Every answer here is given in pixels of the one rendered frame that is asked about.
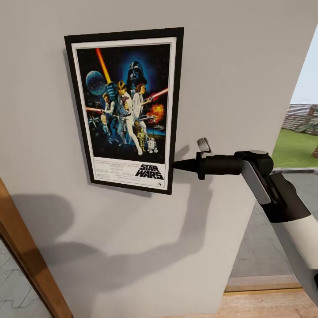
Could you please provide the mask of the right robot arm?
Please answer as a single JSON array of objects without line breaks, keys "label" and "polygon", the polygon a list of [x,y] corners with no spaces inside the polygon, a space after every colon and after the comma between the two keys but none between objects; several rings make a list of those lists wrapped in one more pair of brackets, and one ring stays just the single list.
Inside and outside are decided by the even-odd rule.
[{"label": "right robot arm", "polygon": [[[206,174],[242,174],[266,213],[292,268],[307,295],[318,303],[318,221],[281,173],[271,174],[273,159],[261,150],[215,155],[207,138],[197,141],[195,159],[175,161],[172,167]],[[163,318],[163,317],[155,317]]]}]

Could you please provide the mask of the poster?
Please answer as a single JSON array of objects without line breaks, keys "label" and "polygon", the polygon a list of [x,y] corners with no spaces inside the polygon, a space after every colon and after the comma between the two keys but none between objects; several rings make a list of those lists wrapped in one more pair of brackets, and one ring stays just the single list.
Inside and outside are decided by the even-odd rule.
[{"label": "poster", "polygon": [[184,31],[64,36],[91,183],[172,195]]}]

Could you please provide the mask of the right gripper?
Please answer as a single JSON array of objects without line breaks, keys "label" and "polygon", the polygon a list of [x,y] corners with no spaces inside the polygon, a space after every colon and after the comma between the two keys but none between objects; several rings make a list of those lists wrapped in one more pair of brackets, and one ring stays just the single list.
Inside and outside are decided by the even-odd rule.
[{"label": "right gripper", "polygon": [[206,156],[201,158],[201,152],[196,152],[195,159],[175,161],[175,169],[197,172],[199,180],[205,180],[206,174],[224,175],[227,169],[227,159],[224,155]]}]

